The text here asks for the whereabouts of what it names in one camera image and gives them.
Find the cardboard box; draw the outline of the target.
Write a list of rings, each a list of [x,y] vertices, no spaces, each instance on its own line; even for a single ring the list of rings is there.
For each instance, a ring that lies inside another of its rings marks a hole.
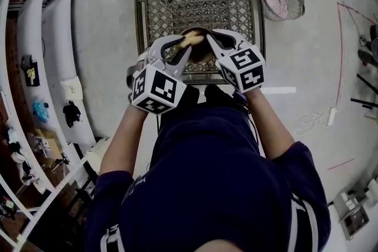
[[[38,149],[43,152],[46,158],[62,159],[62,147],[60,141],[53,130],[34,129],[34,141]]]

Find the white plastic bin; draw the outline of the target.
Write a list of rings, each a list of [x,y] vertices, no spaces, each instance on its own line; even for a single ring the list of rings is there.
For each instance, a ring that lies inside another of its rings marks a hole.
[[[102,159],[112,141],[112,138],[101,138],[89,151],[87,151],[87,161],[91,168],[99,174]]]

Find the white shelf rack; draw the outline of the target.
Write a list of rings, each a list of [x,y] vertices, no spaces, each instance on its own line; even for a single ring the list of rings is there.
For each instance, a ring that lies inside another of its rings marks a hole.
[[[21,70],[23,55],[32,55],[38,63],[40,85],[27,87]],[[62,189],[79,176],[87,165],[87,151],[96,140],[83,100],[72,100],[81,112],[80,121],[69,128],[63,113],[67,104],[61,81],[77,76],[71,34],[71,0],[0,0],[0,101],[5,106],[11,137],[21,147],[33,175],[48,192],[36,210],[26,208],[0,175],[0,185],[18,209],[27,217],[25,230],[10,240],[12,252],[21,252],[51,203]],[[49,120],[41,122],[32,112],[35,100],[49,105]],[[68,174],[54,185],[35,155],[25,124],[34,129],[53,130],[62,147],[62,156],[70,161]]]

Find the person's black trousers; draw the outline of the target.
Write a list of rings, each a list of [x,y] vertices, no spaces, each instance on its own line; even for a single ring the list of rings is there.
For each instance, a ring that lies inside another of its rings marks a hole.
[[[238,99],[224,92],[217,85],[211,84],[205,88],[205,102],[199,103],[200,90],[194,86],[187,86],[174,109],[178,113],[185,113],[196,109],[230,108],[248,114],[248,109]]]

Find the person's right forearm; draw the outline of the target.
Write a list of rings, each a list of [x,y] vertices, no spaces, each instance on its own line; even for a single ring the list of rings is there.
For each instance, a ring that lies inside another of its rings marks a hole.
[[[259,88],[245,92],[244,96],[266,158],[273,160],[280,157],[295,143],[292,135]]]

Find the blue plastic bag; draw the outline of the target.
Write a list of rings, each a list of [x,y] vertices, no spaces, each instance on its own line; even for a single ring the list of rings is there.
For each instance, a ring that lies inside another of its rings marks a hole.
[[[50,116],[48,113],[49,105],[46,102],[42,102],[40,100],[35,100],[32,103],[32,112],[37,118],[41,121],[46,123]]]

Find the black cloth bundle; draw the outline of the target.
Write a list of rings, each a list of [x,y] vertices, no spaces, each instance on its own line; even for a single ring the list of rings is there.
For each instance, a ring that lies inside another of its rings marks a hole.
[[[63,107],[63,113],[69,128],[72,128],[75,122],[80,121],[81,112],[71,100]]]

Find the grey slotted basket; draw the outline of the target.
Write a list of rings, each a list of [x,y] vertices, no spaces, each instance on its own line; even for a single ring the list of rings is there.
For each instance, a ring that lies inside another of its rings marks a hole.
[[[277,16],[268,6],[265,0],[262,0],[263,12],[265,17],[272,21],[289,21],[300,18],[305,12],[305,2],[304,0],[286,0],[288,6],[288,16],[286,18],[281,18]]]

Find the grey open case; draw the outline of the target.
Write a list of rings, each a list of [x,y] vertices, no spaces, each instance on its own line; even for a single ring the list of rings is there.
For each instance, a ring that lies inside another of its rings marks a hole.
[[[366,191],[360,185],[340,191],[333,199],[333,206],[339,216],[339,223],[347,241],[352,240],[370,222],[364,209],[367,201]]]

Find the person's left forearm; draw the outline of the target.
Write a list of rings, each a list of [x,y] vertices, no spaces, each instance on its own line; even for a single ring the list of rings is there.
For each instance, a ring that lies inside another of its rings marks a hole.
[[[126,108],[103,156],[99,175],[113,171],[126,171],[133,175],[141,133],[147,115],[147,112],[131,104]]]

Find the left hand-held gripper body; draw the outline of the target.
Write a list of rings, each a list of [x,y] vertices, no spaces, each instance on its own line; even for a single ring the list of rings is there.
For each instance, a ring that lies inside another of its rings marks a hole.
[[[130,104],[152,114],[163,114],[177,107],[185,88],[182,78],[172,76],[165,56],[152,55],[151,46],[131,69]]]

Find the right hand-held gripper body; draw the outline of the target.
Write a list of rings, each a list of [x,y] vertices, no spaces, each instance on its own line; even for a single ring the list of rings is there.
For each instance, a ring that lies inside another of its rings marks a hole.
[[[241,42],[237,50],[216,61],[223,78],[241,93],[260,87],[265,79],[265,59],[256,45]]]

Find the black tripod stand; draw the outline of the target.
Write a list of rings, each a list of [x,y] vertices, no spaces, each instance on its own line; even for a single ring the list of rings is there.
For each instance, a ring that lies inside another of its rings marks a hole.
[[[372,92],[374,92],[378,96],[378,89],[375,88],[375,86],[370,84],[365,78],[363,78],[359,74],[357,74],[357,78],[361,80]],[[351,98],[350,101],[357,104],[361,104],[363,108],[367,108],[367,109],[377,108],[378,109],[378,103],[367,102],[365,100],[354,99],[354,98]]]

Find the white paper sheet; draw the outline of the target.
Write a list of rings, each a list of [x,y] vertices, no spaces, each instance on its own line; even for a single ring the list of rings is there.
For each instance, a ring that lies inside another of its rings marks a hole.
[[[83,100],[82,84],[78,76],[60,82],[66,100]]]

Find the person's navy shirt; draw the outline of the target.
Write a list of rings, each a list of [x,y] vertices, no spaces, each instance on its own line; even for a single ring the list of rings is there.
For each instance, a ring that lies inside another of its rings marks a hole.
[[[161,128],[150,169],[138,180],[126,171],[99,176],[85,252],[100,252],[114,225],[128,252],[193,252],[212,240],[287,252],[293,197],[312,206],[324,248],[330,214],[309,149],[295,142],[268,160],[242,112],[195,109]]]

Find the black bag with yellow patch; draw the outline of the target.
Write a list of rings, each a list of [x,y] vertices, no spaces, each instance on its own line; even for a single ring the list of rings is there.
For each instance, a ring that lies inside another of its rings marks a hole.
[[[38,87],[40,85],[38,63],[33,61],[32,55],[23,55],[20,67],[24,72],[26,86]]]

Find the brown ceramic bowl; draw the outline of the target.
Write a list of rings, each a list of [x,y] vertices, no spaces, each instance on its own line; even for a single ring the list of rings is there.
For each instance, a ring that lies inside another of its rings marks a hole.
[[[181,32],[181,35],[188,38],[189,33],[195,32],[195,37],[203,37],[201,42],[192,45],[192,52],[189,56],[189,63],[205,63],[209,60],[215,59],[213,50],[207,41],[207,34],[211,34],[211,31],[204,27],[190,27]]]

